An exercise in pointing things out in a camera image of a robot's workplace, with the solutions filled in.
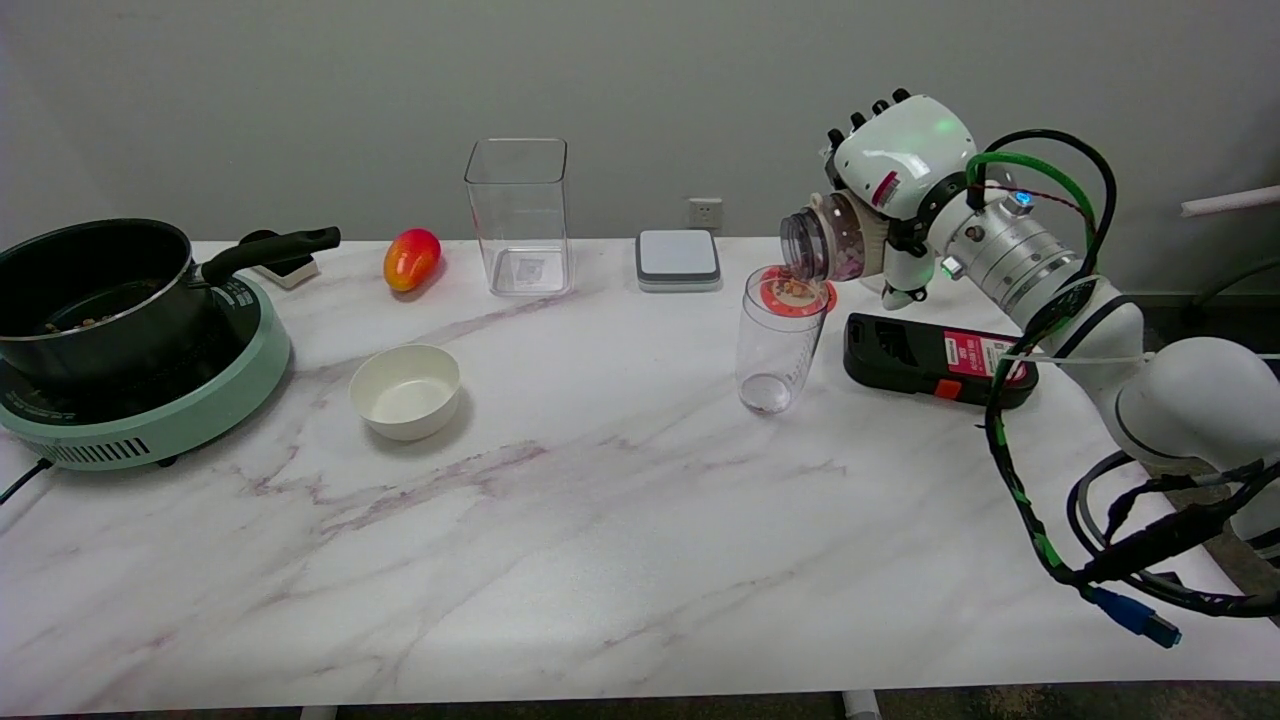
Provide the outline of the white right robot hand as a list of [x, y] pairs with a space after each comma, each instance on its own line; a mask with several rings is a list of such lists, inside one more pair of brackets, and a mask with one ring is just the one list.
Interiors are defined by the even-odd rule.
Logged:
[[977, 143], [942, 102], [904, 88], [878, 100], [850, 129], [832, 129], [824, 170], [836, 190], [854, 196], [884, 223], [881, 302], [896, 311], [927, 297], [934, 274], [928, 234], [934, 219], [966, 191]]

